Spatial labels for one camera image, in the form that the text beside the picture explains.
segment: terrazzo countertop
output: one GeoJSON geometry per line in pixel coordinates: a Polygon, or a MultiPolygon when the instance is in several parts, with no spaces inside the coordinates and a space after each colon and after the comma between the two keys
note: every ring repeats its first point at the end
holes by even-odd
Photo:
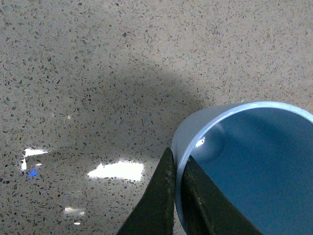
{"type": "Polygon", "coordinates": [[[1,0],[0,234],[116,234],[185,117],[255,100],[313,112],[311,0],[1,0]]]}

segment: blue plastic cup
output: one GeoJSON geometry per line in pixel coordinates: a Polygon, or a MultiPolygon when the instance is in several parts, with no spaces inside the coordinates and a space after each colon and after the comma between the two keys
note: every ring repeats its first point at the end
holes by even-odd
{"type": "Polygon", "coordinates": [[[181,180],[191,155],[264,235],[313,234],[313,115],[262,101],[210,107],[176,130],[176,207],[185,228],[181,180]]]}

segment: light blue cup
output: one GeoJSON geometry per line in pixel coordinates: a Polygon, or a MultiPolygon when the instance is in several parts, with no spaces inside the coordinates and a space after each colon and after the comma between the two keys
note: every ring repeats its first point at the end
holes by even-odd
{"type": "Polygon", "coordinates": [[[210,107],[176,130],[176,207],[189,156],[264,235],[313,234],[313,115],[262,101],[210,107]]]}

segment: speckled stone surface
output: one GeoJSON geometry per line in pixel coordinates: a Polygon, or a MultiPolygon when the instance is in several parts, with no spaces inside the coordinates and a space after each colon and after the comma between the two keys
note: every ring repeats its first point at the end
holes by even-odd
{"type": "Polygon", "coordinates": [[[185,117],[255,100],[313,112],[311,0],[1,0],[0,234],[115,234],[185,117]]]}

